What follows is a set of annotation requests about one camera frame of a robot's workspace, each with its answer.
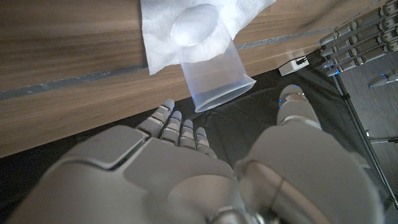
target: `gray stripe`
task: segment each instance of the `gray stripe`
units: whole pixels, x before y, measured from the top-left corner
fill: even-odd
[[[236,49],[243,50],[243,49],[248,49],[251,47],[258,47],[261,45],[273,44],[276,42],[281,42],[281,41],[286,41],[286,40],[294,40],[294,39],[308,37],[308,36],[315,35],[315,34],[321,34],[324,32],[332,32],[334,29],[335,28],[331,27],[331,28],[326,28],[326,29],[322,29],[322,30],[308,31],[308,32],[304,32],[301,34],[286,35],[286,36],[282,36],[282,37],[275,37],[275,38],[266,39],[266,40],[259,40],[259,41],[250,42],[250,43],[246,43],[246,44],[239,44],[236,46]]]
[[[80,84],[80,83],[86,83],[86,82],[91,82],[91,81],[95,81],[95,80],[100,80],[102,78],[113,77],[116,75],[123,75],[126,73],[138,72],[139,70],[145,69],[147,67],[148,67],[147,65],[133,65],[130,67],[118,68],[118,69],[111,70],[111,71],[97,72],[97,73],[82,75],[79,77],[55,80],[55,81],[41,83],[41,84],[37,84],[37,85],[31,85],[31,86],[24,86],[22,88],[16,88],[13,90],[4,90],[4,91],[0,92],[0,101],[14,98],[14,97],[31,95],[34,93],[41,93],[44,91],[55,90],[58,88],[63,88],[66,86],[76,85],[76,84]]]
[[[248,49],[251,47],[258,47],[261,45],[273,44],[276,42],[293,40],[293,39],[308,37],[311,35],[321,34],[324,32],[331,32],[331,31],[333,31],[333,28],[309,31],[309,32],[301,33],[301,34],[286,35],[286,36],[275,37],[275,38],[266,39],[266,40],[259,40],[259,41],[250,42],[247,44],[237,45],[236,49],[243,50],[243,49]],[[92,73],[92,74],[88,74],[88,75],[82,75],[79,77],[55,80],[55,81],[41,83],[41,84],[37,84],[37,85],[31,85],[31,86],[24,86],[22,88],[16,88],[16,89],[12,89],[12,90],[4,90],[4,91],[0,92],[0,101],[7,100],[10,98],[14,98],[14,97],[26,96],[26,95],[31,95],[31,94],[35,94],[35,93],[41,93],[41,92],[49,91],[49,90],[56,90],[58,88],[63,88],[63,87],[72,86],[72,85],[76,85],[76,84],[100,80],[102,78],[113,77],[116,75],[123,75],[126,73],[138,72],[139,70],[145,69],[147,67],[148,67],[148,65],[133,65],[133,66],[126,67],[126,68],[118,68],[115,70],[110,70],[110,71],[105,71],[105,72],[97,72],[97,73]]]

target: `wooden surface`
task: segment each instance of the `wooden surface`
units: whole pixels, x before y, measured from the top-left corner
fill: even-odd
[[[398,136],[398,82],[368,88],[377,75],[398,66],[398,52],[387,54],[359,67],[343,72],[340,76],[351,96],[355,110],[372,138]],[[398,144],[372,144],[381,166],[398,194]]]
[[[374,0],[277,0],[235,38],[245,44],[336,27]],[[138,1],[0,2],[0,91],[145,65]],[[318,47],[317,34],[239,51],[248,75]],[[0,101],[0,157],[189,97],[178,65]]]

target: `metal rod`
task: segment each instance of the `metal rod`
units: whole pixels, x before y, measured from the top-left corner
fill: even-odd
[[[351,116],[353,117],[354,124],[356,126],[356,129],[359,132],[359,136],[360,136],[360,138],[361,138],[361,140],[362,140],[362,142],[363,142],[363,144],[365,146],[365,149],[368,152],[368,154],[369,154],[369,156],[371,158],[371,161],[374,164],[374,166],[376,168],[376,171],[379,174],[379,177],[381,178],[384,186],[388,190],[388,192],[390,194],[390,197],[392,198],[392,200],[394,202],[395,209],[398,210],[398,200],[397,200],[396,196],[394,195],[394,192],[392,191],[390,184],[388,183],[387,177],[384,174],[383,169],[381,168],[380,162],[377,159],[377,155],[374,152],[374,149],[373,149],[373,147],[371,145],[371,142],[370,142],[369,138],[366,137],[366,131],[363,128],[363,126],[362,126],[362,124],[361,124],[361,122],[359,120],[359,117],[358,117],[358,114],[355,111],[354,105],[352,104],[350,98],[347,97],[347,96],[349,96],[349,94],[348,94],[348,92],[347,92],[347,90],[346,90],[346,88],[345,88],[345,86],[343,84],[343,81],[341,80],[339,75],[333,76],[333,79],[335,80],[335,83],[338,86],[339,91],[340,91],[341,95],[343,96],[343,99],[345,100],[345,102],[346,102],[346,104],[348,106],[348,110],[349,110]]]
[[[385,143],[385,142],[393,142],[398,143],[398,138],[383,138],[383,139],[371,139],[371,143]]]

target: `robot finger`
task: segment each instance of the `robot finger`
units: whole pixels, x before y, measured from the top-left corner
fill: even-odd
[[[171,142],[175,146],[177,145],[178,136],[180,135],[181,118],[182,115],[179,111],[176,111],[171,115],[169,122],[160,136],[161,140]]]
[[[209,141],[207,140],[206,131],[200,127],[195,133],[195,144],[197,145],[197,150],[208,156],[217,159],[216,154],[209,146]]]
[[[145,121],[139,124],[136,127],[136,129],[147,133],[151,137],[157,138],[160,134],[160,131],[163,128],[163,125],[165,124],[170,114],[172,113],[173,108],[174,108],[174,100],[167,99],[155,111],[155,113],[153,113]]]
[[[193,138],[193,123],[190,119],[185,120],[181,129],[180,147],[186,147],[189,149],[196,150],[196,145]]]

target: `white connector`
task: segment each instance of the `white connector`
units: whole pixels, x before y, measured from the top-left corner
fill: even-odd
[[[301,60],[303,58],[305,58],[305,57],[301,57],[301,58],[297,58],[295,60],[291,60],[291,61],[287,62],[286,64],[284,64],[283,66],[281,66],[279,68],[280,75],[284,76],[284,75],[290,74],[292,72],[300,70],[303,67],[306,67],[307,65],[309,65],[308,60],[304,61],[300,65],[297,65],[297,61],[299,61],[299,60]]]

